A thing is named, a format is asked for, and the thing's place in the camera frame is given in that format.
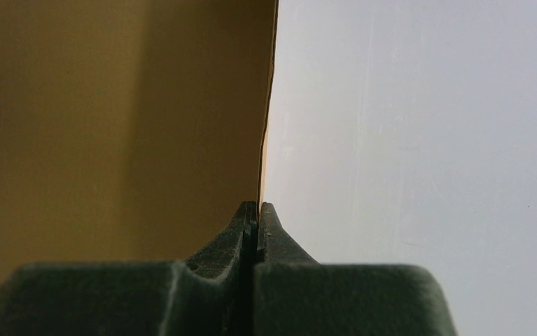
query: white wall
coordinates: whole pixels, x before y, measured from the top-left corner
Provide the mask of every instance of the white wall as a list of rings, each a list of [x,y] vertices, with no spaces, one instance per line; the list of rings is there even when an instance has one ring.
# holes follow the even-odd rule
[[[537,335],[537,0],[280,1],[265,200],[324,263],[414,263]]]

